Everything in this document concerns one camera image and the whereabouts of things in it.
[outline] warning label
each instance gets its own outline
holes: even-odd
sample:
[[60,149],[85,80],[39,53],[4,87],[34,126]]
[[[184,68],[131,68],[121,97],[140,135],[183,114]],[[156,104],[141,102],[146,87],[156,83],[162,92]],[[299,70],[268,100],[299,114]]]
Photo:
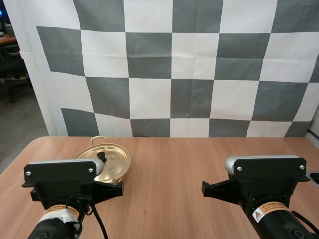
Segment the warning label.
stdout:
[[288,208],[280,202],[269,202],[269,203],[265,203],[265,204],[261,205],[260,207],[258,207],[253,212],[253,218],[258,223],[268,213],[271,213],[273,211],[278,211],[278,210],[289,211]]
[[[46,210],[45,214],[50,213],[50,212],[54,212],[54,211],[59,211],[62,209],[65,209],[65,205],[55,205],[55,206],[48,208],[48,210]],[[68,211],[70,213],[72,213],[76,218],[78,218],[80,215],[80,213],[73,207],[68,206]]]

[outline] gray square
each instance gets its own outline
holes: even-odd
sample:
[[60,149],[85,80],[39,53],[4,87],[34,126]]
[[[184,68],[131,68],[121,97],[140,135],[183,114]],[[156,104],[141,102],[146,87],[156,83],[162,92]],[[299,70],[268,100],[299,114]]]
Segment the gray square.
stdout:
[[81,31],[60,27],[36,27],[50,71],[84,76]]
[[223,0],[173,0],[173,32],[219,33]]
[[123,0],[73,0],[81,30],[124,32]]
[[209,118],[213,80],[172,80],[171,118]]
[[209,137],[246,137],[249,120],[210,119]]
[[270,33],[220,34],[215,79],[258,81],[269,37]]
[[278,0],[272,32],[319,31],[318,0]]
[[86,77],[95,113],[130,118],[128,78]]
[[315,64],[313,74],[311,75],[310,82],[319,83],[319,55]]
[[94,113],[72,109],[61,110],[69,136],[93,137],[99,135]]
[[131,119],[133,137],[169,137],[170,119]]
[[260,81],[252,120],[293,121],[306,88],[307,83]]
[[311,124],[310,122],[293,122],[285,137],[304,137]]
[[130,78],[170,79],[171,33],[126,33]]

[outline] fabric backdrop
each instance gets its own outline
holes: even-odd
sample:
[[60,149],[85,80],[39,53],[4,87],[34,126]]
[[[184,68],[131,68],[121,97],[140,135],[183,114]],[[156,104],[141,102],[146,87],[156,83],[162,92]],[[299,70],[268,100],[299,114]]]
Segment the fabric backdrop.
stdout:
[[304,136],[318,0],[22,0],[70,136]]

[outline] black bracket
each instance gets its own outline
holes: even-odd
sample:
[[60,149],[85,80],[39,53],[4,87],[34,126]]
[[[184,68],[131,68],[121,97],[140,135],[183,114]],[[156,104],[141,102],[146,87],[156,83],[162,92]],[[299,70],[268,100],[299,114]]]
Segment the black bracket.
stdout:
[[297,183],[309,181],[306,168],[307,162],[300,157],[237,159],[229,180],[203,182],[202,192],[205,197],[239,204],[245,212],[264,200],[277,200],[288,207]]
[[24,168],[22,187],[34,188],[33,201],[40,201],[45,209],[64,204],[71,196],[90,196],[95,203],[123,195],[123,183],[116,185],[94,181],[94,162],[28,164]]

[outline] desk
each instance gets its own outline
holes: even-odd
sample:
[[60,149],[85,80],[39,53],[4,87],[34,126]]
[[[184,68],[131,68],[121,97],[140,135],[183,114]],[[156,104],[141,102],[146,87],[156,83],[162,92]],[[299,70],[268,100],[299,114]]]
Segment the desk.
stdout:
[[16,37],[9,37],[8,34],[5,34],[4,38],[0,38],[0,46],[11,42],[16,42]]
[[[124,196],[97,205],[110,239],[257,239],[240,206],[204,198],[202,181],[226,180],[232,155],[295,154],[319,170],[319,151],[305,138],[109,138],[125,147],[132,165]],[[0,175],[0,238],[24,239],[44,213],[22,188],[22,169],[32,161],[71,159],[88,137],[42,137],[31,142]],[[296,210],[319,226],[319,188],[297,185]],[[101,239],[94,216],[86,216],[80,239]]]

